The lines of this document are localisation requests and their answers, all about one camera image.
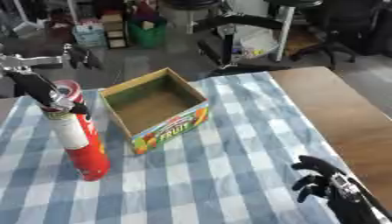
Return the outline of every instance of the open cardboard tray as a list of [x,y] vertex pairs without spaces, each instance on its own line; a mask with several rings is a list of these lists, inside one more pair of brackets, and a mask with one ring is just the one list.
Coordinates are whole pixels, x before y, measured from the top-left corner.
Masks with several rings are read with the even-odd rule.
[[144,154],[208,118],[207,99],[170,68],[100,93],[136,154]]

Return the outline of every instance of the printed label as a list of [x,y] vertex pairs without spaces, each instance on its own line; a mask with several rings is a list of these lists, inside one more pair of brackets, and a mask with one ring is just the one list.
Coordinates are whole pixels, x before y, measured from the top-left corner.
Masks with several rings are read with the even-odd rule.
[[76,115],[49,121],[60,142],[67,150],[78,150],[88,146],[88,138]]

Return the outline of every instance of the can lid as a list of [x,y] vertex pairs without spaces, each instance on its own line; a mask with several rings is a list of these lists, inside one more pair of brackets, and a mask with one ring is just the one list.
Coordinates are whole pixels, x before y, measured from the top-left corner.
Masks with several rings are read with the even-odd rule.
[[56,80],[54,84],[71,101],[76,101],[81,95],[81,86],[73,80]]

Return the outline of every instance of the robotic hand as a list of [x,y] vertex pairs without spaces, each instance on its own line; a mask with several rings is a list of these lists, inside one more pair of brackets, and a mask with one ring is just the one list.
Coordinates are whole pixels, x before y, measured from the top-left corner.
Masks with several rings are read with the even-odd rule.
[[73,68],[77,68],[81,63],[89,69],[102,69],[101,62],[87,49],[65,44],[63,50],[61,56],[29,59],[24,59],[20,55],[8,56],[0,53],[0,77],[10,77],[18,88],[23,89],[23,92],[45,107],[86,114],[88,110],[84,104],[68,100],[52,82],[31,69],[33,66],[63,64],[66,61],[69,61]]
[[299,191],[297,201],[302,203],[309,195],[327,199],[327,205],[342,224],[392,223],[389,212],[354,178],[339,168],[315,157],[300,156],[294,170],[310,170],[318,175],[308,175],[297,181],[292,189]]

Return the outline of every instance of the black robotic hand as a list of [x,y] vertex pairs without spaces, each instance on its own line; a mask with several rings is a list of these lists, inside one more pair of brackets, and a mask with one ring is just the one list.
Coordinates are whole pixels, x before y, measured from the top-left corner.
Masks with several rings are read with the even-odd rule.
[[48,108],[67,110],[74,114],[88,113],[88,108],[76,101],[69,101],[62,96],[56,86],[38,73],[31,71],[8,71],[7,76],[15,81],[34,100]]
[[300,156],[294,170],[309,170],[318,175],[308,175],[297,181],[292,189],[300,191],[297,201],[302,203],[309,195],[327,199],[327,205],[342,224],[380,224],[372,207],[388,217],[388,212],[360,183],[339,168],[315,157]]
[[69,55],[71,67],[76,69],[79,63],[88,69],[97,68],[102,70],[102,63],[91,53],[90,50],[78,45],[64,45],[64,50]]

